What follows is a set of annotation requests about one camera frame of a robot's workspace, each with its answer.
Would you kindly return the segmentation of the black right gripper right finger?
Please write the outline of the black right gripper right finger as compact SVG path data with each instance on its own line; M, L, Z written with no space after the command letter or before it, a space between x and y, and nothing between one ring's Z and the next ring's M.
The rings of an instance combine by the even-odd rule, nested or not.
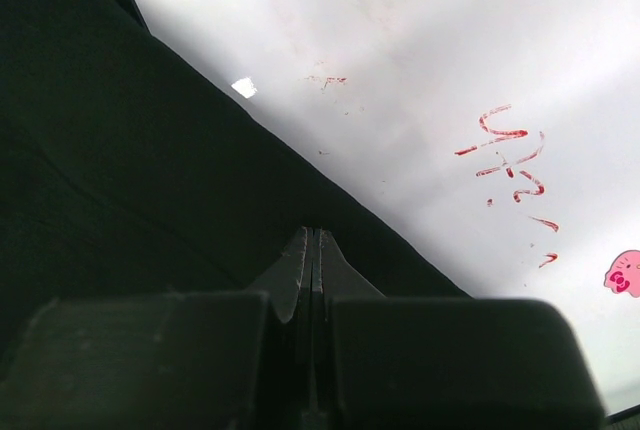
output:
M386 297L319 237L338 429L600 429L574 333L529 299Z

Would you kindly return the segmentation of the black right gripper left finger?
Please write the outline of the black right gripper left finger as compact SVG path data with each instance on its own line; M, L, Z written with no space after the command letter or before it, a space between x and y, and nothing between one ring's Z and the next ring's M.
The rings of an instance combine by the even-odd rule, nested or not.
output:
M247 289L54 300L1 380L5 429L296 429L308 232Z

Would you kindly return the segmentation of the black floral print t-shirt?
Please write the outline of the black floral print t-shirt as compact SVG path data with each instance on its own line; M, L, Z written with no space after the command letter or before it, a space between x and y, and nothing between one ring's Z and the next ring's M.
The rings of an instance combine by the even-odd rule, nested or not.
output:
M241 289L302 227L460 290L111 0L1 0L1 342L54 299Z

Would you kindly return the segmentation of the white tray board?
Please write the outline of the white tray board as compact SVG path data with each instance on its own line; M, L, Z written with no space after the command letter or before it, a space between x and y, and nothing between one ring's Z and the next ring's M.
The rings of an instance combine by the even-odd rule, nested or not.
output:
M639 402L639 0L135 0L477 297L551 302Z

